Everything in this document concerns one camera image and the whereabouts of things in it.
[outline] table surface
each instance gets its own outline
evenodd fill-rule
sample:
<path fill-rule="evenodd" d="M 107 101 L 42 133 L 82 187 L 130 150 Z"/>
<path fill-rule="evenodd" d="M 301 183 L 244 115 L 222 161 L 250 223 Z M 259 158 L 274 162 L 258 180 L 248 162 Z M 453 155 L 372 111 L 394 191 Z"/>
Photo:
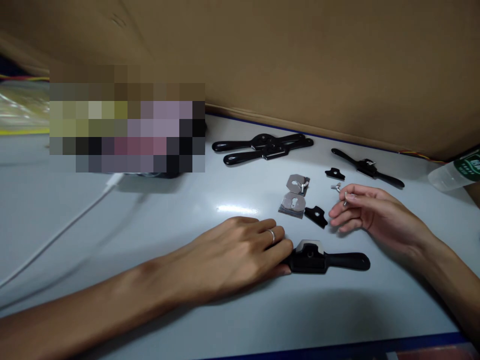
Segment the table surface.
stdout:
<path fill-rule="evenodd" d="M 86 359 L 202 359 L 458 331 L 433 296 L 384 255 L 369 235 L 339 235 L 304 217 L 278 212 L 291 174 L 309 177 L 308 207 L 326 213 L 344 185 L 382 188 L 401 200 L 480 275 L 480 210 L 464 189 L 438 192 L 427 180 L 437 165 L 422 159 L 312 137 L 312 147 L 288 156 L 227 167 L 211 145 L 291 132 L 216 116 L 206 117 L 205 173 L 176 179 L 128 176 L 27 271 L 0 290 L 0 316 L 81 290 L 152 257 L 183 246 L 232 216 L 273 218 L 294 245 L 321 240 L 328 253 L 362 252 L 369 271 L 330 268 L 324 275 L 293 274 L 250 293 L 195 309 L 179 309 L 85 354 Z M 49 138 L 0 139 L 0 278 L 25 261 L 103 190 L 108 174 L 52 172 Z M 370 179 L 331 153 L 369 158 L 404 189 Z M 29 295 L 46 287 L 46 290 Z"/>

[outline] silver ring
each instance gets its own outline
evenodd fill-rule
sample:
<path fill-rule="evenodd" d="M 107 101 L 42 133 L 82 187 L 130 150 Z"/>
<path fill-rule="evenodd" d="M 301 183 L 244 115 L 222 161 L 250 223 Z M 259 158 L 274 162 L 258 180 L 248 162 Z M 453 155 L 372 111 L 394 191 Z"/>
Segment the silver ring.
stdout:
<path fill-rule="evenodd" d="M 268 229 L 267 231 L 271 232 L 271 235 L 273 236 L 273 240 L 271 241 L 272 245 L 275 244 L 275 233 L 272 229 Z"/>

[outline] forearm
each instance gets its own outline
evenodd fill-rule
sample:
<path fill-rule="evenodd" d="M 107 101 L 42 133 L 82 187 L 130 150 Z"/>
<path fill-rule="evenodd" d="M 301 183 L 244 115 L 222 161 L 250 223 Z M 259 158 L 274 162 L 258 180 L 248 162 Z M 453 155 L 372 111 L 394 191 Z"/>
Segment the forearm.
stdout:
<path fill-rule="evenodd" d="M 440 240 L 422 252 L 416 267 L 445 301 L 472 343 L 480 348 L 480 279 Z"/>
<path fill-rule="evenodd" d="M 149 292 L 137 266 L 104 282 L 0 319 L 5 359 L 65 359 L 176 307 L 172 290 Z"/>

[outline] right hand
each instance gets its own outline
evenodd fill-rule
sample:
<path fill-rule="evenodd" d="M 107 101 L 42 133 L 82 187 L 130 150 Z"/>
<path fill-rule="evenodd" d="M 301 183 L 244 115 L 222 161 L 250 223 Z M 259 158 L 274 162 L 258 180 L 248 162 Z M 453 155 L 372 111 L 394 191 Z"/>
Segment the right hand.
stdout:
<path fill-rule="evenodd" d="M 292 253 L 293 244 L 284 235 L 273 219 L 231 217 L 184 247 L 140 266 L 150 273 L 148 287 L 158 289 L 155 292 L 169 289 L 176 303 L 205 304 L 289 275 L 289 266 L 280 262 Z"/>
<path fill-rule="evenodd" d="M 341 233 L 364 228 L 399 260 L 414 260 L 426 248 L 442 244 L 422 220 L 382 189 L 350 184 L 341 189 L 339 198 L 328 213 L 330 224 L 343 224 Z"/>

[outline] white cable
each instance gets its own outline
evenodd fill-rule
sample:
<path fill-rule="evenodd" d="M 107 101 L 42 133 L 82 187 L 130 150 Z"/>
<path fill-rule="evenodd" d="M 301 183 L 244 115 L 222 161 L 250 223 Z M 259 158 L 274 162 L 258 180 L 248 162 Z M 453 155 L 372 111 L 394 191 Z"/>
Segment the white cable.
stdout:
<path fill-rule="evenodd" d="M 18 275 L 20 275 L 26 268 L 28 268 L 36 259 L 39 258 L 50 246 L 53 245 L 55 241 L 57 241 L 63 234 L 65 234 L 68 229 L 70 229 L 73 225 L 77 223 L 81 218 L 84 217 L 86 213 L 92 210 L 95 206 L 98 205 L 105 197 L 112 192 L 112 190 L 117 186 L 120 181 L 123 179 L 125 175 L 123 173 L 115 173 L 111 176 L 111 178 L 106 182 L 106 187 L 101 193 L 100 197 L 98 197 L 94 202 L 91 203 L 89 207 L 83 210 L 80 214 L 78 214 L 72 221 L 70 221 L 62 230 L 60 230 L 54 237 L 48 240 L 42 247 L 40 247 L 30 258 L 25 261 L 21 266 L 19 266 L 14 272 L 12 272 L 9 276 L 7 276 L 2 282 L 0 282 L 0 289 L 3 288 L 5 285 L 10 283 L 13 279 L 15 279 Z"/>

